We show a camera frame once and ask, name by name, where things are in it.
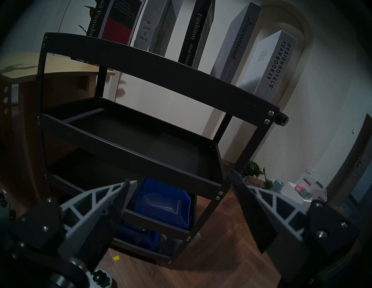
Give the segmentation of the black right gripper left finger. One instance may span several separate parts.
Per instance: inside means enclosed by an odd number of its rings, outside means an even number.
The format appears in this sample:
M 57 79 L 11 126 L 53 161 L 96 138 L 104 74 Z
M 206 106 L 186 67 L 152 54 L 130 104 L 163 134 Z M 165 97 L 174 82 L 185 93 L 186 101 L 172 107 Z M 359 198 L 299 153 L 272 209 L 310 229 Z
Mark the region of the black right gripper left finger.
M 137 181 L 85 191 L 59 204 L 55 197 L 42 200 L 8 231 L 17 258 L 60 275 L 92 271 L 110 246 Z

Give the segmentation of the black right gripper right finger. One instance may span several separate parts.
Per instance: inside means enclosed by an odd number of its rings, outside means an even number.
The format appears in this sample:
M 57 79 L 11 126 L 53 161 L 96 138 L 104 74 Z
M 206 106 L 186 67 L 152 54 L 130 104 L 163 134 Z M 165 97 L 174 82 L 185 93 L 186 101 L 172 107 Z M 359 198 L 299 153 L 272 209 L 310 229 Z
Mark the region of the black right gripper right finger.
M 320 288 L 322 272 L 337 265 L 360 235 L 322 200 L 305 208 L 280 193 L 248 186 L 234 169 L 231 185 L 260 253 L 281 276 L 278 287 Z

